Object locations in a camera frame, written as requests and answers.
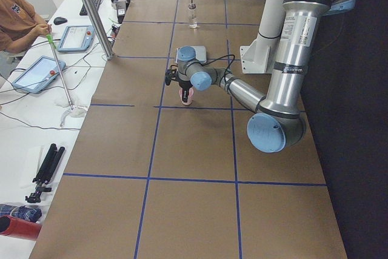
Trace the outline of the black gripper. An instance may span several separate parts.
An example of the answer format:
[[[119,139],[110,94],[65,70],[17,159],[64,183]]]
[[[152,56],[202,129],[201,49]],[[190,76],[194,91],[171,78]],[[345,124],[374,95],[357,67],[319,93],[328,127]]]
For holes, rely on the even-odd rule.
[[[178,83],[181,88],[181,102],[185,104],[187,102],[187,92],[189,91],[188,98],[192,98],[192,84],[189,80],[183,80],[178,78]]]

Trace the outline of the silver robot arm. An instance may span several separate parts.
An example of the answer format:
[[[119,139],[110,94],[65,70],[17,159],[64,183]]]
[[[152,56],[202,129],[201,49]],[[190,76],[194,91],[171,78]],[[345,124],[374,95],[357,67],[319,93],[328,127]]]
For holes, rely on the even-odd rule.
[[[261,93],[228,68],[201,62],[196,49],[180,47],[176,67],[165,83],[178,82],[186,102],[191,88],[203,91],[217,85],[252,111],[247,123],[250,142],[265,153],[280,152],[300,141],[305,120],[297,106],[321,17],[348,12],[356,0],[266,0],[256,39],[241,47],[244,73],[269,73],[270,84]]]

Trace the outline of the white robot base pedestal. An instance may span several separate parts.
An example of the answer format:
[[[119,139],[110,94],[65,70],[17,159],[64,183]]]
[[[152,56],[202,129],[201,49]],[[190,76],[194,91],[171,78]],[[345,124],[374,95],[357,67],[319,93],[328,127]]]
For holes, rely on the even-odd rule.
[[[286,12],[283,0],[266,0],[256,39],[240,47],[244,74],[271,73]]]

